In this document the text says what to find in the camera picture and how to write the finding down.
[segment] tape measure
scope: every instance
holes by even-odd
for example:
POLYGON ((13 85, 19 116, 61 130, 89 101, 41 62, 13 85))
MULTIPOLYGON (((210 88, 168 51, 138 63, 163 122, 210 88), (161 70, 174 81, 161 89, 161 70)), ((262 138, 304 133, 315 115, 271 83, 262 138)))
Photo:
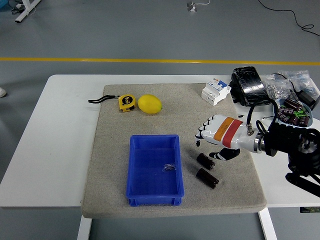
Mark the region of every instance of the tape measure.
POLYGON ((129 112, 136 107, 136 98, 132 94, 125 94, 118 98, 119 108, 122 112, 129 112))

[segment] blue plastic bin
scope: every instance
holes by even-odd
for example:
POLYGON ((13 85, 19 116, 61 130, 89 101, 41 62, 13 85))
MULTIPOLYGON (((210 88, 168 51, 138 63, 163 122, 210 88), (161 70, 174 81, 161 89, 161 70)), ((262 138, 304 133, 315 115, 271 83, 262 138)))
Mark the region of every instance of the blue plastic bin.
POLYGON ((9 0, 0 0, 0 8, 2 8, 4 5, 6 5, 9 2, 9 0))
POLYGON ((132 135, 126 186, 130 206, 178 206, 184 195, 179 136, 132 135))

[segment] shoe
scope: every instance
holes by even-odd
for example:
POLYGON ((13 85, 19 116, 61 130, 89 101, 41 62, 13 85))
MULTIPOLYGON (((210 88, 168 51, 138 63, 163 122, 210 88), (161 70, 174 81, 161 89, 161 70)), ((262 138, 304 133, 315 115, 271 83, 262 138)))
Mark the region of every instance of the shoe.
POLYGON ((6 90, 0 87, 0 98, 4 97, 7 94, 6 90))

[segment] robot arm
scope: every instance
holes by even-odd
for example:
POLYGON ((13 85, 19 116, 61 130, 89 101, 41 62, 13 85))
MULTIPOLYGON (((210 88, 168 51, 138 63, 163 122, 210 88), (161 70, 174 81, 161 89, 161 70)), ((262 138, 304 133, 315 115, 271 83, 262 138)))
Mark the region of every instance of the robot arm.
POLYGON ((209 155, 222 160, 233 158, 234 156, 224 156, 239 154, 241 148, 252 153, 265 152, 271 157, 275 156, 277 151, 287 153, 288 167, 292 173, 288 173, 286 179, 320 197, 320 185, 301 177, 311 176, 320 184, 320 179, 316 176, 320 176, 320 132, 312 128, 298 128, 275 122, 278 106, 272 99, 268 100, 276 109, 268 131, 260 121, 257 121, 256 128, 251 126, 251 115, 256 105, 254 104, 250 108, 246 123, 223 115, 208 118, 195 135, 196 145, 200 146, 200 140, 206 140, 224 147, 220 152, 212 152, 209 155))

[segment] yellow lemon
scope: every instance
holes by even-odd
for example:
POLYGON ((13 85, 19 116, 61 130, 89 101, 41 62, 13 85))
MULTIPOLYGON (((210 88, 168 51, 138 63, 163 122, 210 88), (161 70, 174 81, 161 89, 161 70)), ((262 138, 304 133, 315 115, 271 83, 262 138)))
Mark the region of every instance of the yellow lemon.
POLYGON ((156 114, 162 109, 159 98, 151 94, 141 96, 138 100, 138 106, 146 114, 156 114))

